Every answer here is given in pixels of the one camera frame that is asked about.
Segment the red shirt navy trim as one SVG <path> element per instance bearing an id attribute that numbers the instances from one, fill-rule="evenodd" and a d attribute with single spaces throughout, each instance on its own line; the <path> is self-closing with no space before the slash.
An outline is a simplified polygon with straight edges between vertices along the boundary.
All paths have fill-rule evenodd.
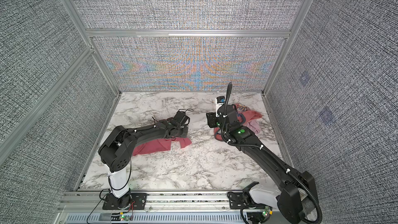
<path id="1" fill-rule="evenodd" d="M 226 108 L 227 105 L 224 103 L 224 112 L 226 112 Z M 256 135 L 245 126 L 245 123 L 261 118 L 262 114 L 257 111 L 249 110 L 246 112 L 238 112 L 239 125 L 231 127 L 225 124 L 222 128 L 212 128 L 214 130 L 214 137 L 219 141 L 235 143 L 238 138 L 244 139 L 247 136 Z"/>

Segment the dark pink cloth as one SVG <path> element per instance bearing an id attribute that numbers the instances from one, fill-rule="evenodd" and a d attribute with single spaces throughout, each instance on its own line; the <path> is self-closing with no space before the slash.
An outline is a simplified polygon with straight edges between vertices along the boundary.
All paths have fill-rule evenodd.
<path id="1" fill-rule="evenodd" d="M 171 144 L 173 142 L 178 142 L 180 144 L 180 148 L 185 148 L 192 144 L 192 141 L 189 138 L 156 139 L 136 146 L 132 156 L 169 151 L 171 150 Z"/>

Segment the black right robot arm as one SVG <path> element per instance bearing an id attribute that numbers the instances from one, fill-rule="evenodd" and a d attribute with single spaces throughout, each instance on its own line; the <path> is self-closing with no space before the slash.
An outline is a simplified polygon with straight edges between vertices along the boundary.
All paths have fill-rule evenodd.
<path id="1" fill-rule="evenodd" d="M 215 113 L 207 113 L 206 118 L 210 128 L 220 129 L 226 144 L 249 156 L 270 176 L 280 190 L 275 197 L 276 207 L 289 223 L 323 221 L 314 177 L 307 171 L 301 173 L 265 147 L 253 131 L 239 122 L 233 105 L 222 105 Z"/>

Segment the striped grey yellow cloth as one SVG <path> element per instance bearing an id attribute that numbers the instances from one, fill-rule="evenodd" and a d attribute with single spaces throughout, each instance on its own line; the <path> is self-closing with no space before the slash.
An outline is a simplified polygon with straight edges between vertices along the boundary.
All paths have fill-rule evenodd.
<path id="1" fill-rule="evenodd" d="M 249 111 L 249 110 L 250 110 L 250 108 L 245 106 L 245 105 L 240 105 L 240 104 L 237 105 L 237 111 L 238 112 L 246 112 L 246 111 Z"/>

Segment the light pink cloth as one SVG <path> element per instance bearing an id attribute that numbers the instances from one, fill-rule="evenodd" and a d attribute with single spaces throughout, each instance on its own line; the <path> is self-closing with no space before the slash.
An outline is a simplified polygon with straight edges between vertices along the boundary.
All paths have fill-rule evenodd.
<path id="1" fill-rule="evenodd" d="M 261 132 L 261 126 L 259 125 L 256 119 L 245 123 L 245 126 L 255 134 L 259 134 Z"/>

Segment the aluminium frame crossbar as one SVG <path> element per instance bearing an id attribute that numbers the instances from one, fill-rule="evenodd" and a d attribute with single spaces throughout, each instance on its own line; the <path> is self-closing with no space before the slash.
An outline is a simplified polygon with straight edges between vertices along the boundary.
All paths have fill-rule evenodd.
<path id="1" fill-rule="evenodd" d="M 90 37 L 282 37 L 287 30 L 127 30 L 87 29 Z"/>

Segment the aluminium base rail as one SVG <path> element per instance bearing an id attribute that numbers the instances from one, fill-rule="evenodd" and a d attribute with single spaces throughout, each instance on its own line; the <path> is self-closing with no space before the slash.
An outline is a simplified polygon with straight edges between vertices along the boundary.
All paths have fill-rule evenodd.
<path id="1" fill-rule="evenodd" d="M 277 208 L 251 207 L 241 211 L 228 197 L 229 190 L 133 190 L 133 207 L 103 209 L 106 190 L 66 192 L 56 210 L 54 224 L 242 224 L 264 221 L 286 224 Z"/>

